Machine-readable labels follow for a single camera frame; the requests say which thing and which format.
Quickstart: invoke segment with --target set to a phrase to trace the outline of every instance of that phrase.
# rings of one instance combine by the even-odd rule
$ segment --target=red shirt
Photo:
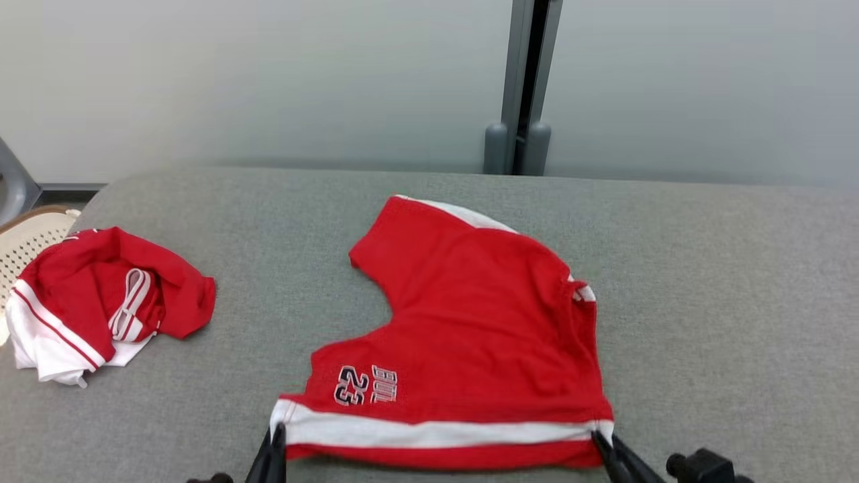
[[[352,248],[393,316],[311,357],[285,394],[288,458],[438,469],[597,466],[611,406],[596,301],[549,248],[474,211],[388,200]]]

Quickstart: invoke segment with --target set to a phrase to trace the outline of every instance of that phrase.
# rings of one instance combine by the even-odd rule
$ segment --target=red jersey
[[[599,466],[612,409],[594,293],[550,249],[475,211],[395,196],[352,248],[393,316],[311,357],[284,394],[288,459],[435,469]]]
[[[184,339],[215,307],[215,280],[119,228],[88,229],[24,268],[6,302],[19,369],[86,387],[84,371],[125,366],[156,333]]]

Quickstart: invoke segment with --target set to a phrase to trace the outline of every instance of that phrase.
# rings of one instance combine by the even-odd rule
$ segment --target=white stripe
[[[427,421],[415,425],[339,413],[317,413],[281,399],[271,412],[271,434],[286,424],[287,444],[315,444],[340,448],[444,449],[486,444],[536,444],[588,441],[591,431],[612,440],[614,422],[467,423]]]
[[[93,349],[93,347],[86,340],[82,339],[81,336],[77,335],[76,333],[72,332],[71,329],[66,327],[65,324],[63,324],[63,322],[57,318],[57,316],[49,312],[48,309],[46,309],[45,306],[42,305],[41,302],[39,302],[39,298],[36,297],[35,292],[33,292],[33,289],[30,288],[30,285],[27,282],[18,279],[17,281],[15,281],[15,285],[13,286],[21,293],[21,295],[28,302],[30,302],[30,305],[33,306],[33,311],[38,317],[45,321],[46,324],[56,329],[57,332],[60,333],[60,335],[62,335],[63,337],[65,337],[65,339],[68,340],[72,345],[83,351],[83,353],[86,354],[88,358],[92,359],[97,366],[104,365],[105,359],[101,356],[101,354],[99,354],[95,349]]]
[[[140,309],[143,299],[149,293],[150,285],[150,276],[147,272],[139,268],[132,268],[126,273],[125,300],[107,323],[115,340],[134,340],[140,334],[140,331],[143,330],[143,323],[135,314]],[[131,324],[131,328],[128,330],[128,334],[123,337],[125,329],[129,324]]]
[[[395,194],[394,196],[396,196],[397,198],[407,199],[409,201],[415,201],[417,203],[423,203],[424,205],[432,206],[438,210],[446,212],[448,215],[457,217],[458,219],[470,224],[474,228],[490,228],[508,231],[510,233],[519,233],[518,231],[510,228],[504,223],[497,221],[494,218],[487,217],[483,213],[478,213],[474,210],[469,210],[464,206],[451,205],[449,203],[442,203],[441,201],[432,201],[429,199],[415,199],[402,194]],[[572,275],[570,275],[569,281],[574,281]],[[585,301],[596,302],[596,295],[594,294],[594,291],[591,290],[590,286],[586,285],[579,289],[578,292],[579,296]]]
[[[470,224],[474,228],[493,228],[500,229],[503,231],[509,231],[510,233],[519,233],[518,231],[510,228],[504,223],[501,223],[493,218],[487,217],[483,213],[469,210],[464,206],[451,205],[449,203],[442,203],[441,201],[431,201],[429,199],[414,199],[409,198],[408,196],[404,196],[402,194],[396,194],[394,196],[396,196],[397,198],[408,199],[410,201],[417,201],[418,203],[433,206],[441,211],[445,211],[446,213],[459,218],[460,220]]]

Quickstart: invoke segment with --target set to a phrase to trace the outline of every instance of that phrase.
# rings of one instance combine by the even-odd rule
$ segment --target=white wall
[[[564,0],[546,174],[859,185],[856,0]]]
[[[501,115],[510,10],[4,0],[0,138],[39,183],[284,158],[480,171],[484,129]]]

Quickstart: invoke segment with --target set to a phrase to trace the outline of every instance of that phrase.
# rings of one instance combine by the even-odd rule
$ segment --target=gray table
[[[594,287],[618,434],[661,470],[705,445],[758,483],[859,478],[859,197],[815,189],[461,174],[211,168],[99,193],[118,225],[185,256],[215,315],[89,388],[38,383],[0,349],[0,480],[243,479],[277,394],[317,347],[386,323],[347,252],[391,192],[482,211]],[[558,468],[433,474],[316,459],[289,482],[605,481]]]

